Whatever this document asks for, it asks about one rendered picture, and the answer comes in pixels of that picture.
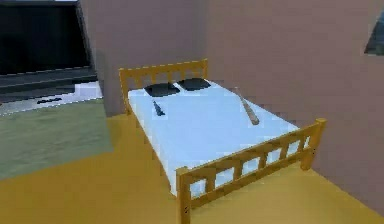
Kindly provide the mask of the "small dark remote control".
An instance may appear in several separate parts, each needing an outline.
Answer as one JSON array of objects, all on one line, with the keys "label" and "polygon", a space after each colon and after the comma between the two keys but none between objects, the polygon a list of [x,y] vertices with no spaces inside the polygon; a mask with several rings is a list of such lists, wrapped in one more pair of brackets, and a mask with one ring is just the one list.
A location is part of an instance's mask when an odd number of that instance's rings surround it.
[{"label": "small dark remote control", "polygon": [[155,108],[155,111],[156,111],[157,116],[163,116],[163,115],[165,115],[165,113],[163,112],[163,110],[162,110],[161,107],[157,104],[156,101],[153,101],[153,104],[154,104],[154,108]]}]

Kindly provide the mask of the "black pillow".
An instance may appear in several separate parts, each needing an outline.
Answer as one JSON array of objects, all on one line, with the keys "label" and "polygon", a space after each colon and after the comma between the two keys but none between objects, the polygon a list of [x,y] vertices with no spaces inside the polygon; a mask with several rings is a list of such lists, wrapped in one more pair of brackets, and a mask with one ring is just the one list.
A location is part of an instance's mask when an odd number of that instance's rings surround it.
[{"label": "black pillow", "polygon": [[180,90],[173,83],[152,84],[144,88],[151,97],[164,97],[177,94]]},{"label": "black pillow", "polygon": [[202,78],[185,79],[178,81],[177,84],[187,91],[201,90],[211,86],[209,82]]}]

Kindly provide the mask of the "wooden baseball bat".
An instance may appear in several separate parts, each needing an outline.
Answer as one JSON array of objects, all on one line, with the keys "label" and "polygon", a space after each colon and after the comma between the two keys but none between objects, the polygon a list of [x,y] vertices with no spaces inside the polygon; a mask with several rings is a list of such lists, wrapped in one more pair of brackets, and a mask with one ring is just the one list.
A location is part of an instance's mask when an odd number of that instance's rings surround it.
[{"label": "wooden baseball bat", "polygon": [[238,95],[238,97],[240,98],[240,101],[247,113],[247,116],[248,118],[250,119],[250,122],[253,124],[253,125],[258,125],[259,124],[259,119],[258,117],[256,116],[256,114],[254,113],[254,111],[252,110],[252,108],[250,107],[250,105],[247,103],[247,101],[245,100],[245,98],[241,95],[241,92],[239,90],[238,87],[235,87],[235,92],[236,94]]}]

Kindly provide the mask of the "wooden bed with white mattress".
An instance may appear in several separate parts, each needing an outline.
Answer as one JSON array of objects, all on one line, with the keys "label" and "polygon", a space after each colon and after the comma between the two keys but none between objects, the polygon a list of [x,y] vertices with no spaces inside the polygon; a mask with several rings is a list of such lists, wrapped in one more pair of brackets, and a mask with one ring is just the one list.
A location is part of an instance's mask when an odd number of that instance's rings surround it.
[{"label": "wooden bed with white mattress", "polygon": [[[146,134],[177,200],[177,224],[191,224],[192,210],[293,163],[310,169],[326,119],[299,128],[248,101],[253,125],[234,90],[208,77],[207,60],[122,68],[125,111]],[[202,78],[210,87],[187,91],[178,81]],[[144,88],[173,83],[180,92],[151,97]],[[157,116],[153,101],[165,115]]]}]

